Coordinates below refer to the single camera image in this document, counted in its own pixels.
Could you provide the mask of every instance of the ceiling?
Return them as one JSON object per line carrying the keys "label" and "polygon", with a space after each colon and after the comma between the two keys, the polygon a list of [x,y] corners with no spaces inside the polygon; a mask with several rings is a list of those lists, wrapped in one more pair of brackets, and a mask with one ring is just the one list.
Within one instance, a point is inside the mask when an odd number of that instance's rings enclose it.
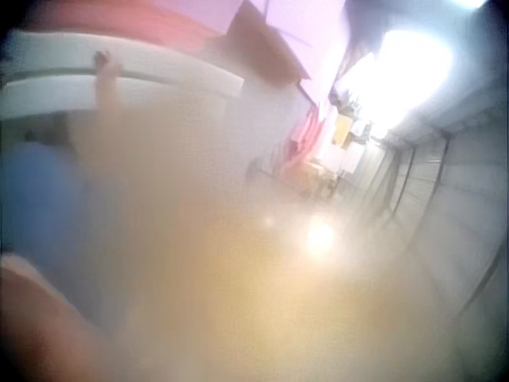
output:
{"label": "ceiling", "polygon": [[466,10],[452,0],[350,0],[355,34],[379,39],[390,29],[432,34],[453,51],[449,78],[384,139],[392,146],[454,134],[486,123],[507,105],[507,15],[503,0]]}

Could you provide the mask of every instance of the pink wall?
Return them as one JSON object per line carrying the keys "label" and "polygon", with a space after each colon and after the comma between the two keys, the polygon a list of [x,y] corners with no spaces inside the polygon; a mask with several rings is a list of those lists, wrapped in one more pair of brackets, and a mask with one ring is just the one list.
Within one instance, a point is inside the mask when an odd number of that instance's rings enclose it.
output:
{"label": "pink wall", "polygon": [[150,0],[164,10],[183,14],[220,34],[226,34],[243,0]]}
{"label": "pink wall", "polygon": [[249,0],[302,68],[302,91],[327,97],[350,41],[344,0]]}

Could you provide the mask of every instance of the yellow object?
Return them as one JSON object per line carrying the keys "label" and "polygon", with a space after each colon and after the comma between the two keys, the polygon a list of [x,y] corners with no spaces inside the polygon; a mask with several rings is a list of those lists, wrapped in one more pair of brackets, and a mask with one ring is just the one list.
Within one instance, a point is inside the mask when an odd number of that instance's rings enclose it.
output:
{"label": "yellow object", "polygon": [[348,133],[353,125],[353,119],[339,114],[336,119],[336,133],[334,134],[334,141],[337,146],[343,146],[347,140]]}

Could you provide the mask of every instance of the person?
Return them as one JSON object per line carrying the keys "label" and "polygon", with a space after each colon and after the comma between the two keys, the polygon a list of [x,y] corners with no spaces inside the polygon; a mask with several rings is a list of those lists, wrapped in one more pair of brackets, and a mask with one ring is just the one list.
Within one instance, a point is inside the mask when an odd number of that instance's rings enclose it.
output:
{"label": "person", "polygon": [[3,241],[58,287],[84,241],[84,184],[65,118],[52,115],[39,139],[28,134],[2,158]]}
{"label": "person", "polygon": [[[103,113],[115,109],[108,79],[118,72],[108,72],[110,63],[107,53],[95,57],[101,123],[112,122],[115,114]],[[85,269],[91,210],[101,190],[83,176],[66,113],[50,119],[49,128],[30,131],[2,158],[2,246],[30,261],[88,320],[104,327],[110,324],[100,301],[105,298],[93,291],[93,272]]]}

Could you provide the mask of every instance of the hand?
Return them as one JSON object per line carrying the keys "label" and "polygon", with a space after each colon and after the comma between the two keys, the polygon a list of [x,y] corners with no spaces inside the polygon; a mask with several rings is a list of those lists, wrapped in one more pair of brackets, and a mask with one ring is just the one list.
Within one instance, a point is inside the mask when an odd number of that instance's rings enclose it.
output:
{"label": "hand", "polygon": [[97,52],[94,55],[95,74],[102,80],[114,80],[122,72],[122,65],[115,62],[110,52]]}
{"label": "hand", "polygon": [[17,256],[2,257],[1,316],[2,351],[28,380],[107,380],[99,331]]}

